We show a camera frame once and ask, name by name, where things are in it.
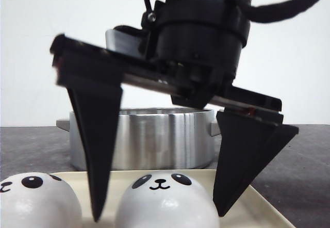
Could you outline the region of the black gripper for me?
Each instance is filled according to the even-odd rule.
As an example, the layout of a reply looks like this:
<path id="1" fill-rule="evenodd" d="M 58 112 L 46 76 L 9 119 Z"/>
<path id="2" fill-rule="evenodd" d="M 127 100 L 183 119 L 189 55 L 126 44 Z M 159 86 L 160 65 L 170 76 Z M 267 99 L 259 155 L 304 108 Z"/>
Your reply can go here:
<path id="1" fill-rule="evenodd" d="M 280 124 L 281 100 L 233 86 L 250 20 L 228 1 L 156 2 L 142 29 L 118 26 L 106 48 L 60 34 L 50 52 L 58 85 L 69 92 L 82 120 L 101 102 L 118 114 L 121 84 L 168 93 L 176 105 L 212 103 L 238 116 Z"/>

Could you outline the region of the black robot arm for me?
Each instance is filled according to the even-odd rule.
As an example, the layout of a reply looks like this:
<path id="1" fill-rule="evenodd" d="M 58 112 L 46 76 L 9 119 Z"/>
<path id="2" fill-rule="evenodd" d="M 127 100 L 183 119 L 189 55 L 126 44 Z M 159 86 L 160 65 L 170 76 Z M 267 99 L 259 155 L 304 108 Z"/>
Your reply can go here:
<path id="1" fill-rule="evenodd" d="M 253 179 L 298 134 L 281 100 L 233 86 L 246 46 L 251 0 L 144 0 L 141 29 L 117 26 L 105 49 L 58 35 L 50 48 L 57 84 L 69 94 L 87 160 L 92 215 L 103 211 L 122 83 L 170 94 L 172 103 L 217 113 L 222 142 L 213 186 L 224 216 Z"/>

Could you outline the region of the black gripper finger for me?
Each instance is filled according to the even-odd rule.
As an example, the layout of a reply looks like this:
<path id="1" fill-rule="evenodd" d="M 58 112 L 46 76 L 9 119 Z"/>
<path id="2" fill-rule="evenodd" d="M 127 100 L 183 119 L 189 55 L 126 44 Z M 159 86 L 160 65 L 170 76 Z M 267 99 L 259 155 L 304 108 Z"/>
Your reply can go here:
<path id="1" fill-rule="evenodd" d="M 66 87 L 82 140 L 95 222 L 108 189 L 122 96 L 123 69 L 65 51 L 56 55 L 57 83 Z"/>
<path id="2" fill-rule="evenodd" d="M 299 129 L 232 112 L 218 112 L 221 146 L 213 202 L 223 217 L 255 177 L 298 134 Z"/>

